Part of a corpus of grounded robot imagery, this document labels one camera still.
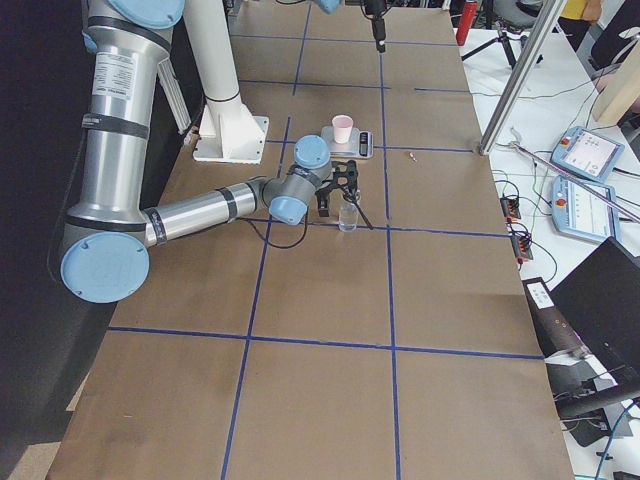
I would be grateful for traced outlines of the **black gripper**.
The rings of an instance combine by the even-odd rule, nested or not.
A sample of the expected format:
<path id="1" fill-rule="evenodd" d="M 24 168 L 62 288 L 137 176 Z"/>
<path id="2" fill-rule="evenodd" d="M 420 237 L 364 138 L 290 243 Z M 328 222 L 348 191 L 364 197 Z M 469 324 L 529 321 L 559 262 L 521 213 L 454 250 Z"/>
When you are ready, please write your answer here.
<path id="1" fill-rule="evenodd" d="M 320 217 L 330 216 L 330 194 L 334 190 L 339 190 L 343 195 L 343 202 L 348 201 L 357 205 L 359 211 L 358 221 L 362 220 L 368 229 L 373 230 L 373 225 L 360 206 L 356 162 L 354 160 L 348 160 L 346 162 L 333 160 L 331 167 L 330 176 L 323 181 L 321 188 L 315 193 L 318 215 Z"/>
<path id="2" fill-rule="evenodd" d="M 372 35 L 375 41 L 376 50 L 379 53 L 386 51 L 386 27 L 382 19 L 387 12 L 386 0 L 363 0 L 362 8 L 364 15 L 371 20 Z"/>

